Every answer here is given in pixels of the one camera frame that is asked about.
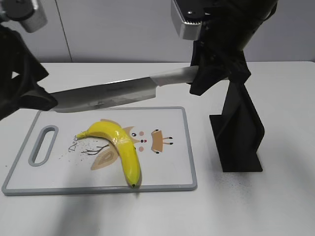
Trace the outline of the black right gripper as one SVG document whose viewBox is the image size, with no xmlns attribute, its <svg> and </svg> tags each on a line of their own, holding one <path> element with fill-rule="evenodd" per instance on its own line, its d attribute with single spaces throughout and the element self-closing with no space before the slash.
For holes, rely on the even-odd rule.
<svg viewBox="0 0 315 236">
<path fill-rule="evenodd" d="M 277 1 L 204 0 L 202 5 L 205 17 L 190 62 L 199 69 L 189 92 L 198 96 L 221 80 L 243 84 L 250 77 L 244 48 L 275 14 Z"/>
</svg>

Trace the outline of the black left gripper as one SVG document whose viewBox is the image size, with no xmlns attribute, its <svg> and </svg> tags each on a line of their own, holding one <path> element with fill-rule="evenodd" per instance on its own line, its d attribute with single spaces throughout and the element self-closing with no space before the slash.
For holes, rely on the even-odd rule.
<svg viewBox="0 0 315 236">
<path fill-rule="evenodd" d="M 58 105 L 38 82 L 49 73 L 30 52 L 21 35 L 0 27 L 0 118 L 19 109 L 48 111 Z"/>
</svg>

